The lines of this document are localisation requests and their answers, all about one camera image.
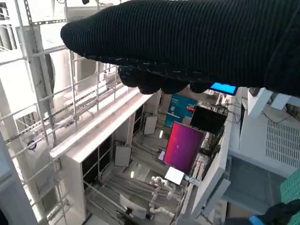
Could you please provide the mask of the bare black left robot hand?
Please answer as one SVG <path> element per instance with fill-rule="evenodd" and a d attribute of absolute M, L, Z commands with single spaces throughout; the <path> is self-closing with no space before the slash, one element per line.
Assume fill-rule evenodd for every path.
<path fill-rule="evenodd" d="M 286 225 L 299 211 L 300 200 L 296 199 L 271 206 L 264 214 L 251 216 L 248 220 L 252 225 Z"/>

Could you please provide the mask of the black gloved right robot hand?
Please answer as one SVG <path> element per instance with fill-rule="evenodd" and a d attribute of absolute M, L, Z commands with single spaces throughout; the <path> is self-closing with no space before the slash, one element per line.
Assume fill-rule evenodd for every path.
<path fill-rule="evenodd" d="M 65 24 L 65 46 L 142 94 L 214 83 L 300 95 L 297 0 L 132 0 Z"/>

